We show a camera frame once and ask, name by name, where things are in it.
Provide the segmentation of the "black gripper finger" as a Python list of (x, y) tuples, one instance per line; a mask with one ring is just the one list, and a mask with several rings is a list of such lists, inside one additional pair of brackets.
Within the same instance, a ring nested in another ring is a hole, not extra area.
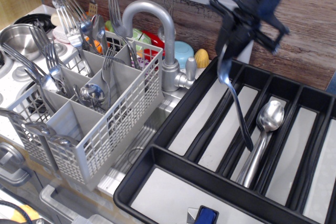
[(246, 48), (246, 46), (253, 40), (253, 27), (242, 22), (240, 19), (232, 15), (226, 15), (222, 19), (215, 52), (217, 56), (223, 53), (224, 60), (229, 60), (238, 57)]

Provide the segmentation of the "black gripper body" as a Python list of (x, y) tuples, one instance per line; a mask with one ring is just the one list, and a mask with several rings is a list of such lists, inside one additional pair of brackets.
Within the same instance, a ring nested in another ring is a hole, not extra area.
[(210, 0), (212, 8), (222, 19), (226, 15), (240, 19), (253, 27), (253, 40), (273, 54), (289, 28), (281, 23), (274, 11), (281, 0)]

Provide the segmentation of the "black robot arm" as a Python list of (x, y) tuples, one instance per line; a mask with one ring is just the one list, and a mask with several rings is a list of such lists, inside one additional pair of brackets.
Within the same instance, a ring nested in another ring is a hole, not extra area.
[(237, 57), (253, 40), (276, 53), (289, 28), (275, 16), (281, 0), (210, 0), (209, 6), (222, 17), (215, 51), (219, 61)]

